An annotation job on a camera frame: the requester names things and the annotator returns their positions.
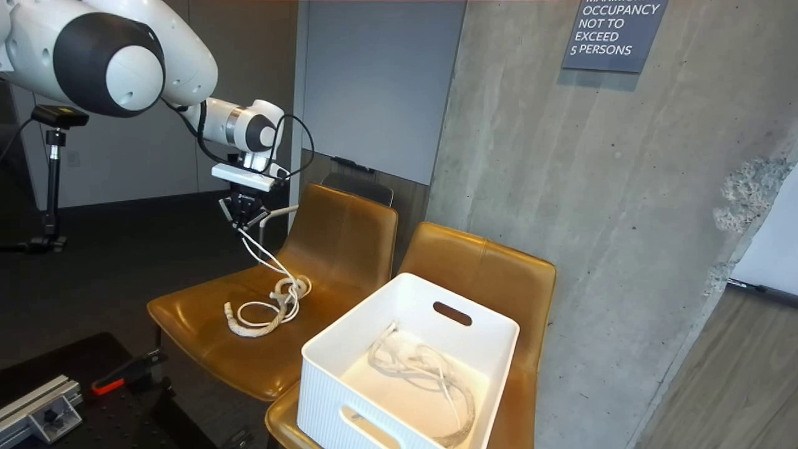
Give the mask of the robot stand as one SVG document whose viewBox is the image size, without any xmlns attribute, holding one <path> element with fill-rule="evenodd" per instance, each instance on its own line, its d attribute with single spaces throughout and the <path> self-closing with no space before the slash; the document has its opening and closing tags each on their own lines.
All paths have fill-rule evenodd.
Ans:
<svg viewBox="0 0 798 449">
<path fill-rule="evenodd" d="M 108 332 L 0 365 L 0 407 L 63 375 L 77 381 L 83 402 L 76 410 L 82 423 L 56 443 L 27 437 L 14 449 L 257 449 L 244 425 L 214 443 L 177 404 L 170 385 L 148 378 L 97 396 L 91 385 L 131 359 L 131 353 Z"/>
</svg>

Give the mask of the dark chair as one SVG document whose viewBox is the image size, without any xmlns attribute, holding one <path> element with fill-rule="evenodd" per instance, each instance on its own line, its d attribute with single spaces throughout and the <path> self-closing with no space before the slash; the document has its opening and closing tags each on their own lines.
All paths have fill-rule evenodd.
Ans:
<svg viewBox="0 0 798 449">
<path fill-rule="evenodd" d="M 333 188 L 333 190 L 361 196 L 387 207 L 393 206 L 394 192 L 391 188 L 362 177 L 344 173 L 329 173 L 322 180 L 321 185 Z"/>
</svg>

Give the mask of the brown leather chair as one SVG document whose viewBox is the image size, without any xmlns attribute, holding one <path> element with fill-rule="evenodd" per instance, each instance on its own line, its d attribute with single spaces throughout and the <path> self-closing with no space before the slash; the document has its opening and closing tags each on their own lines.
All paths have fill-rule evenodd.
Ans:
<svg viewBox="0 0 798 449">
<path fill-rule="evenodd" d="M 555 290 L 555 266 L 480 236 L 422 222 L 411 239 L 402 273 L 427 279 L 519 325 L 486 449 L 534 449 L 538 372 Z M 297 426 L 300 383 L 269 407 L 265 423 L 280 447 L 322 449 Z"/>
<path fill-rule="evenodd" d="M 296 318 L 266 336 L 237 336 L 223 305 L 263 301 L 279 280 L 259 265 L 159 297 L 147 309 L 184 353 L 218 380 L 263 402 L 299 381 L 302 346 L 391 278 L 398 215 L 374 201 L 309 184 L 277 258 L 310 292 Z"/>
</svg>

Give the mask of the white bent tube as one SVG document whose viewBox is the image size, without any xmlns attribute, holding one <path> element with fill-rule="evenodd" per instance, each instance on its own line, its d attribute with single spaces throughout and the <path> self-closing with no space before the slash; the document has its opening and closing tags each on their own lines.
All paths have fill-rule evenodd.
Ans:
<svg viewBox="0 0 798 449">
<path fill-rule="evenodd" d="M 298 204 L 269 212 L 257 225 L 257 241 L 268 250 L 279 250 L 287 239 Z"/>
</svg>

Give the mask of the white plastic bin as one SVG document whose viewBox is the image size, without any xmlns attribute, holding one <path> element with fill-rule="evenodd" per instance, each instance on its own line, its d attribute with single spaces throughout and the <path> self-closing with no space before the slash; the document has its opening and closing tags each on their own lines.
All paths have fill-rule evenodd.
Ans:
<svg viewBox="0 0 798 449">
<path fill-rule="evenodd" d="M 297 426 L 322 449 L 486 449 L 518 336 L 399 274 L 303 346 Z"/>
</svg>

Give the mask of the aluminium rail bracket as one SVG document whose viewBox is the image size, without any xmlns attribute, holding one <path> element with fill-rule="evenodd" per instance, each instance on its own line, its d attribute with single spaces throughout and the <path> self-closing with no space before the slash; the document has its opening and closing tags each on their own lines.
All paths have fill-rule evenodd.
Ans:
<svg viewBox="0 0 798 449">
<path fill-rule="evenodd" d="M 30 437 L 52 445 L 82 424 L 77 381 L 60 375 L 0 409 L 0 449 L 14 449 Z"/>
</svg>

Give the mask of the black and orange clamp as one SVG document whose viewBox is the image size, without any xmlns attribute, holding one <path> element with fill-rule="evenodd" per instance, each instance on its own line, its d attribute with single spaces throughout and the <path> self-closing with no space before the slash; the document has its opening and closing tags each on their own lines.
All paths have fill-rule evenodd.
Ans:
<svg viewBox="0 0 798 449">
<path fill-rule="evenodd" d="M 133 356 L 108 374 L 94 380 L 90 384 L 90 390 L 94 395 L 102 396 L 122 387 L 128 387 L 136 392 L 154 386 L 160 383 L 161 367 L 168 360 L 168 354 L 162 349 Z"/>
</svg>

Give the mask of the grey wall sign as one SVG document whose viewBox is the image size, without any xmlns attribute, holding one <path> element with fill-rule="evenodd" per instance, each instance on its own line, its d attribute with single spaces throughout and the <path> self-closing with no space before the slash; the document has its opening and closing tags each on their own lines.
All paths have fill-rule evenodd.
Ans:
<svg viewBox="0 0 798 449">
<path fill-rule="evenodd" d="M 579 0 L 563 69 L 641 74 L 669 0 Z"/>
</svg>

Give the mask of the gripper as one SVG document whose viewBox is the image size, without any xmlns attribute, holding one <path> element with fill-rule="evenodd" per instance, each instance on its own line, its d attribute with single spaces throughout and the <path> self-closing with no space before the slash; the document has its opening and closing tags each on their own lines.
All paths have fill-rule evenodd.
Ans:
<svg viewBox="0 0 798 449">
<path fill-rule="evenodd" d="M 229 197 L 220 198 L 218 204 L 231 227 L 246 232 L 271 215 L 265 199 L 265 191 L 230 190 Z"/>
</svg>

